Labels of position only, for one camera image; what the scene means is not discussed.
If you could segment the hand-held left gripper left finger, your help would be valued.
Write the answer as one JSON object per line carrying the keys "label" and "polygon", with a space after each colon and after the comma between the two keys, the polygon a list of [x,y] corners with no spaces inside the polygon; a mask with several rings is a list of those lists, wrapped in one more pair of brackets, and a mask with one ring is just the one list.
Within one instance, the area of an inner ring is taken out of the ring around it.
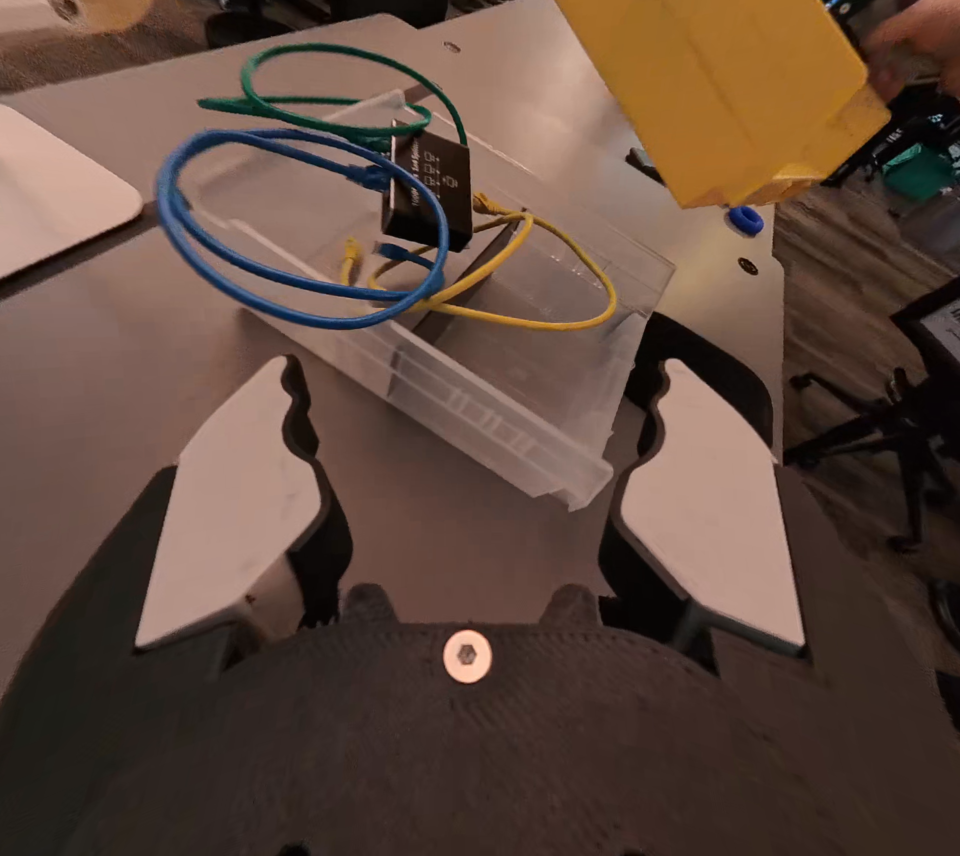
{"label": "hand-held left gripper left finger", "polygon": [[300,360],[276,357],[182,449],[138,650],[228,624],[273,643],[338,619],[354,545],[318,458],[310,407]]}

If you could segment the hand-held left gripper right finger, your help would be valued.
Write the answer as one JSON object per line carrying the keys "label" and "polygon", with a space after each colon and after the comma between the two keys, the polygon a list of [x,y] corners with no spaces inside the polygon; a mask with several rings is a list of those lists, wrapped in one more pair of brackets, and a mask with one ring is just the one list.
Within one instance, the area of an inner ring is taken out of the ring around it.
{"label": "hand-held left gripper right finger", "polygon": [[807,645],[777,461],[678,358],[659,366],[638,458],[614,487],[598,562],[615,620],[681,653],[711,631]]}

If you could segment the clear plastic bin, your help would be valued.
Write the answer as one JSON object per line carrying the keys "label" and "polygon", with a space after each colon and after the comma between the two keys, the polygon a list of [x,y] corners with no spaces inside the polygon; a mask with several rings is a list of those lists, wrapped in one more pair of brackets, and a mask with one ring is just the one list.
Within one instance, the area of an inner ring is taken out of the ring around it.
{"label": "clear plastic bin", "polygon": [[[575,241],[616,293],[610,319],[539,332],[445,315],[433,334],[423,312],[346,332],[256,316],[525,494],[580,510],[613,476],[604,450],[675,267],[487,142],[467,143],[471,189]],[[206,231],[270,268],[334,282],[350,241],[358,285],[384,262],[380,195],[318,166],[227,144],[192,160],[180,186]]]}

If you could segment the yellow plastic bin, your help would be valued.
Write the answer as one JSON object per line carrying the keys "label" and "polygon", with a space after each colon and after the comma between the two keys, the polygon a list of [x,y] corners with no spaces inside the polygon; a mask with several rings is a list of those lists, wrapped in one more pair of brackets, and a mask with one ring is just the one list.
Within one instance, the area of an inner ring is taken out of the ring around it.
{"label": "yellow plastic bin", "polygon": [[554,0],[683,208],[821,183],[891,121],[821,0]]}

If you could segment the black office chair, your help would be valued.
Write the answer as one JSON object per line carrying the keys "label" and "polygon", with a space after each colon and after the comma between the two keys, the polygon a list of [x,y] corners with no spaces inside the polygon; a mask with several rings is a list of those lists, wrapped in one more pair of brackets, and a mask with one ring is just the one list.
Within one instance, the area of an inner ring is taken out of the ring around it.
{"label": "black office chair", "polygon": [[861,398],[812,371],[789,379],[796,392],[814,385],[854,417],[789,447],[783,463],[810,470],[839,456],[894,455],[905,501],[906,532],[887,542],[899,554],[918,551],[928,534],[927,509],[947,508],[958,501],[958,485],[945,467],[946,460],[958,463],[958,388],[945,376],[927,375],[912,383],[902,368],[894,370],[885,395],[875,399]]}

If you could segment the white stand base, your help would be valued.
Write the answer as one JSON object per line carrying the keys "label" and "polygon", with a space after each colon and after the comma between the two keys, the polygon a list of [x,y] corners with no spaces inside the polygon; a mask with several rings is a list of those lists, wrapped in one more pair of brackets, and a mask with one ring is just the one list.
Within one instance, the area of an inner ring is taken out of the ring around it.
{"label": "white stand base", "polygon": [[131,223],[141,193],[10,106],[1,107],[1,279]]}

